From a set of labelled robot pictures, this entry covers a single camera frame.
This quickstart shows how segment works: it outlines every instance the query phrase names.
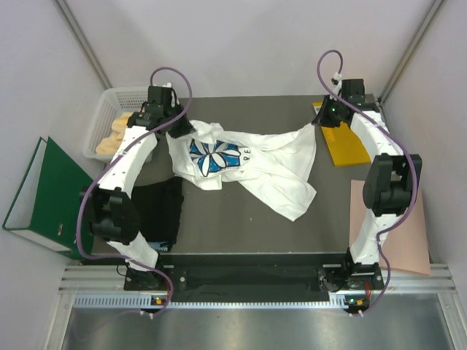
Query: wall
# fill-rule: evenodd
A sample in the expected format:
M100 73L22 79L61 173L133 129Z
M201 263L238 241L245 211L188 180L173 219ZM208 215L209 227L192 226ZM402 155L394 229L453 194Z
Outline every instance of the wall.
M323 94L330 48L348 77L379 95L426 0L68 0L114 86L147 85L159 66L187 74L195 96ZM337 60L323 72L329 77ZM159 82L174 80L160 75ZM179 94L185 87L177 83Z
M0 12L0 219L40 136L52 136L90 175L82 135L101 86L50 0L3 1ZM67 260L0 232L0 344L39 349Z
M446 1L385 111L395 135L423 158L433 256L449 263L467 308L467 2Z

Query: black fabric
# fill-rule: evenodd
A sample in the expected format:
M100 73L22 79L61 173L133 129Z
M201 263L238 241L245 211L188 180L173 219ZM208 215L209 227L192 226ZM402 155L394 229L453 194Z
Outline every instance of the black fabric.
M182 213L182 178L133 188L131 201L141 216L141 234L148 242L167 242L170 250L177 242Z

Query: plastic basket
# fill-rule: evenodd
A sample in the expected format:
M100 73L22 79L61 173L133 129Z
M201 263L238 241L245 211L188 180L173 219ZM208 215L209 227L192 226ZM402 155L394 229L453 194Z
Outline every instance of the plastic basket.
M147 100L147 86L145 87L115 87L105 90L85 138L82 153L86 158L97 159L110 163L113 155L97 155L96 147L104 137L112 133L112 123L123 112L139 111L143 102Z

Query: green binder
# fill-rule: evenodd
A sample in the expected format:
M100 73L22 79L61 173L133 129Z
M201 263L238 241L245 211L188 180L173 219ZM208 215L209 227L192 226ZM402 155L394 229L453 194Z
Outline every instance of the green binder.
M80 259L76 221L80 192L92 179L51 139L40 139L15 199L4 220L9 232ZM83 228L82 245L93 247L93 236Z

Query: metal beam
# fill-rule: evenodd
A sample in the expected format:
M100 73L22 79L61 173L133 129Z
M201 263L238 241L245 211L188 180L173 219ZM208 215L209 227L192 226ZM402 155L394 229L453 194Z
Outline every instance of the metal beam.
M63 19L65 20L74 38L77 40L78 45L81 47L82 52L85 54L86 59L88 60L91 67L93 68L94 72L96 73L96 76L98 77L102 86L104 87L104 89L110 89L112 87L112 84L110 83L110 80L105 74L105 71L102 68L102 65L100 64L99 60L97 59L96 54L94 53L92 47L90 46L88 39L84 35L80 27L80 24L77 22L76 18L73 15L73 12L71 11L68 4L66 3L66 0L52 0L52 1L56 5Z
M415 32L412 40L410 41L409 45L404 51L402 58L398 62L397 66L394 69L394 72L391 74L389 81L387 82L385 88L382 91L381 96L378 98L378 101L381 105L384 106L385 102L387 101L389 95L393 91L393 88L397 81L401 78L404 69L407 67L407 64L410 62L412 56L415 53L415 50L420 45L422 39L425 37L428 29L430 28L433 20L435 19L436 15L439 13L441 6L446 2L446 0L433 0L431 2L428 11L426 12L425 16L422 19L422 22L418 26L417 31Z

